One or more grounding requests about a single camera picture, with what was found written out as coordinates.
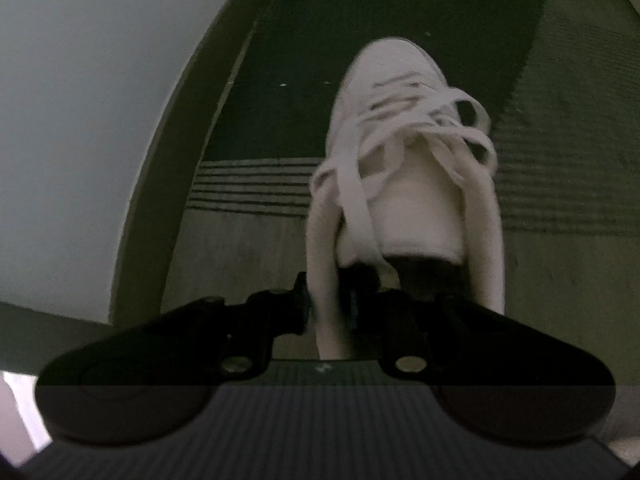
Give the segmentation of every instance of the ribbed black surface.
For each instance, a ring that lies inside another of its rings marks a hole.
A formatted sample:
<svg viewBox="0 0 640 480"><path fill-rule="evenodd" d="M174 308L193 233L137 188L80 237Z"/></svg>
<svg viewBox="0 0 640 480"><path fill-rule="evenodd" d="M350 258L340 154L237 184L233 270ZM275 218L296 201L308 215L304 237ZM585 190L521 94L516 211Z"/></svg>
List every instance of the ribbed black surface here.
<svg viewBox="0 0 640 480"><path fill-rule="evenodd" d="M618 480L628 471L594 439L548 450L482 440L428 387L387 378L375 362L273 362L252 382L221 388L199 418L153 443L54 442L22 471L33 480Z"/></svg>
<svg viewBox="0 0 640 480"><path fill-rule="evenodd" d="M322 158L200 163L188 209L306 218L309 181Z"/></svg>

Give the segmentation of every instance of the metal screw head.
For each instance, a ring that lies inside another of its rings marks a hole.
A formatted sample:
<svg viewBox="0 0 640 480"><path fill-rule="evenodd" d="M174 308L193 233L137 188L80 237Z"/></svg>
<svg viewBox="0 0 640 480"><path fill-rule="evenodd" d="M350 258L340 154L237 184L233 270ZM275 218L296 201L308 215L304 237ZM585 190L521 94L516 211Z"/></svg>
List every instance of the metal screw head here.
<svg viewBox="0 0 640 480"><path fill-rule="evenodd" d="M243 355L234 355L231 357L227 357L220 367L228 374L244 374L247 370L249 370L254 365L254 362L251 361L246 356Z"/></svg>
<svg viewBox="0 0 640 480"><path fill-rule="evenodd" d="M408 374L417 374L427 367L427 361L415 355L405 355L396 361L396 368Z"/></svg>

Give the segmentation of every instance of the white wall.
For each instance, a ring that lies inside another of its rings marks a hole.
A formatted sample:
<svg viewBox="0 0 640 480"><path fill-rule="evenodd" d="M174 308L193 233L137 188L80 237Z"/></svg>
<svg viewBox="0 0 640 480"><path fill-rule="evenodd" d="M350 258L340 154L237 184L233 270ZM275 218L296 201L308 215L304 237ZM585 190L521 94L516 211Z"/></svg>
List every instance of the white wall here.
<svg viewBox="0 0 640 480"><path fill-rule="evenodd" d="M0 0L0 301L107 322L146 150L225 0Z"/></svg>

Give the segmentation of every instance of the shoelace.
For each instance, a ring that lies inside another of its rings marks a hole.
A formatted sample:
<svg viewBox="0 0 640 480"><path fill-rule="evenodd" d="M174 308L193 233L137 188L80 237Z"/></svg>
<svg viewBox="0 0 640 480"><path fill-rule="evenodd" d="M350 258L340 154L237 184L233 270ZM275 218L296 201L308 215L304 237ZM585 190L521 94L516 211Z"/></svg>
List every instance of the shoelace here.
<svg viewBox="0 0 640 480"><path fill-rule="evenodd" d="M457 102L472 105L474 126L465 126L455 117ZM427 140L434 158L463 192L468 190L470 174L492 186L497 155L487 137L489 127L489 116L478 101L457 88L435 91L417 73L376 85L364 111L340 125L347 131L335 136L338 144L332 146L330 156L312 177L311 194L315 197L327 177L335 174L334 200L350 228L358 260L377 269L383 286L398 288L398 276L382 255L368 203L400 169L407 146L417 137ZM476 160L467 141L484 148L484 160ZM383 150L383 167L362 177L360 162L379 148Z"/></svg>

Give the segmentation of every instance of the white sneaker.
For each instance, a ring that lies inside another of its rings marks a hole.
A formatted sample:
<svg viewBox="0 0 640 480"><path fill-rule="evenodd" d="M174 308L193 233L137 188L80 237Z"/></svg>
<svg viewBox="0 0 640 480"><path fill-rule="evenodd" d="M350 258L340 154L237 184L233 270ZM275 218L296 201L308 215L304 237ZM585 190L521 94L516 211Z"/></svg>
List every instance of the white sneaker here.
<svg viewBox="0 0 640 480"><path fill-rule="evenodd" d="M609 449L629 467L640 463L640 438L636 436L621 438L608 444Z"/></svg>
<svg viewBox="0 0 640 480"><path fill-rule="evenodd" d="M476 112L473 127L460 122L455 103L462 101ZM416 44L388 38L358 54L334 103L327 158L310 184L306 275L321 359L352 357L338 307L337 266L373 266L382 286L399 288L385 258L466 262L474 301L504 314L489 127L480 103L450 88ZM484 148L484 160L468 142Z"/></svg>

